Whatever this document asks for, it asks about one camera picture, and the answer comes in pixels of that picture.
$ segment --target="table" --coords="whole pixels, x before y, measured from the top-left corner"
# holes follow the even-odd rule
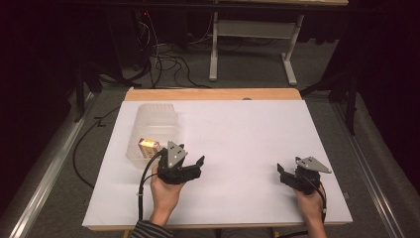
[[[220,0],[220,2],[254,2],[254,3],[276,3],[276,4],[300,4],[311,6],[347,6],[348,0]],[[287,80],[290,85],[297,84],[290,58],[302,27],[304,15],[299,15],[295,23],[273,23],[273,22],[253,22],[238,20],[219,20],[218,12],[213,14],[213,45],[210,58],[211,81],[217,80],[217,39],[219,36],[231,37],[256,37],[268,39],[289,39],[289,46],[286,53],[281,53],[281,61],[286,71]]]
[[[179,117],[185,165],[206,156],[201,178],[189,181],[168,228],[257,227],[302,224],[290,187],[279,181],[276,163],[296,168],[294,157],[314,156],[332,169],[322,175],[329,201],[326,224],[352,222],[309,111],[297,90],[130,90],[120,109],[83,226],[133,229],[142,171],[125,158],[137,108],[171,103]],[[145,217],[152,213],[145,185]]]

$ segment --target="small package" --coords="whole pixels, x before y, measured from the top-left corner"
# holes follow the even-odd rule
[[[157,141],[141,138],[139,141],[139,148],[145,159],[151,159],[160,151],[160,144]]]

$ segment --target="sleeve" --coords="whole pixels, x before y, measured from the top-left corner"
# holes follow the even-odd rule
[[[172,232],[147,220],[140,220],[134,228],[131,238],[171,238]]]

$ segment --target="hand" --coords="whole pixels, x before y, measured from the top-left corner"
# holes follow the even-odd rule
[[[319,190],[325,196],[325,191],[322,186]],[[308,227],[309,237],[327,237],[322,221],[323,201],[320,194],[314,191],[312,194],[306,195],[296,189],[294,189],[294,193],[296,194],[299,209]]]
[[[154,167],[152,174],[158,173],[158,167]],[[155,209],[150,222],[164,226],[169,216],[179,201],[179,195],[185,183],[167,184],[158,176],[152,176],[151,190],[154,198]]]

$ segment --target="transparent box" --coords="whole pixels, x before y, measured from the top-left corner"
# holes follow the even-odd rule
[[[178,116],[172,104],[147,103],[139,106],[126,156],[137,169],[143,170],[150,159],[144,158],[139,148],[141,138],[157,141],[167,147],[168,141],[176,141]]]

